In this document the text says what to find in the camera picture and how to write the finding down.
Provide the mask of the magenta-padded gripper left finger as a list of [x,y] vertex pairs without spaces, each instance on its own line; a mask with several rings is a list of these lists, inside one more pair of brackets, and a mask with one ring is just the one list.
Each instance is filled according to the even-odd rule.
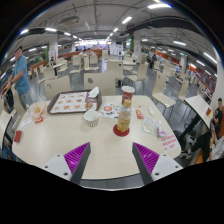
[[43,169],[79,185],[90,153],[90,143],[87,142],[66,154],[56,154]]

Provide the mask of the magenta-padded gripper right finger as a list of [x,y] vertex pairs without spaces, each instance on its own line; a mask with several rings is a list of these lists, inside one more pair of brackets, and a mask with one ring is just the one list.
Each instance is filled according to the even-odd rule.
[[159,155],[138,143],[133,144],[132,153],[145,185],[182,169],[182,166],[170,156],[166,154]]

